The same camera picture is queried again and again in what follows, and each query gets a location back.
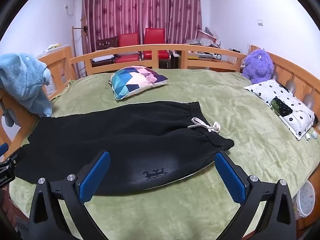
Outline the black pants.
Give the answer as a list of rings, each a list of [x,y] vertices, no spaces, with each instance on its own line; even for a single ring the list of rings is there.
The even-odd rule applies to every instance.
[[[233,146],[233,140],[212,131],[198,102],[136,103],[41,118],[15,175],[31,184],[61,180],[105,150],[110,166],[96,194],[137,193],[195,174]]]

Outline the white plastic basket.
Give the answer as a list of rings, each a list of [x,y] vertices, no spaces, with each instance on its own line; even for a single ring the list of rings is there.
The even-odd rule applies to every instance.
[[[306,181],[293,198],[295,219],[308,217],[315,206],[315,189],[310,181]]]

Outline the blue plush towel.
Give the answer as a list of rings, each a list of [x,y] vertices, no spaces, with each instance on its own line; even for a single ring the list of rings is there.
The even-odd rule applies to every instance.
[[[28,53],[1,55],[1,89],[4,89],[30,113],[52,116],[52,104],[43,86],[49,85],[47,65]]]

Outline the white black-dotted pillow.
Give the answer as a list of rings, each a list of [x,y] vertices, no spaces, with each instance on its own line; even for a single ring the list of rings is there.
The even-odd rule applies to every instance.
[[[245,90],[268,105],[297,140],[302,139],[315,122],[315,113],[276,80],[256,83]]]

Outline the colourful geometric pillow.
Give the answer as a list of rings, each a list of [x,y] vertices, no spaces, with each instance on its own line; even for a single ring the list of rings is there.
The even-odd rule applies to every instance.
[[[168,78],[144,66],[125,67],[111,75],[109,84],[117,101],[163,86]]]

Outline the purple plush toy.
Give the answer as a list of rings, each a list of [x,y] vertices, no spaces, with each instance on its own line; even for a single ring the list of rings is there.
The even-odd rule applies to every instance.
[[[274,64],[268,52],[256,49],[244,58],[242,75],[252,84],[270,80],[274,73]]]

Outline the red striped curtain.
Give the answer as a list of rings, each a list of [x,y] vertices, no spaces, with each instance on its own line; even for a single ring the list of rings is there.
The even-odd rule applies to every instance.
[[[167,43],[184,43],[202,27],[201,0],[82,0],[82,18],[87,34],[82,44],[87,52],[97,50],[97,41],[146,28],[162,28]]]

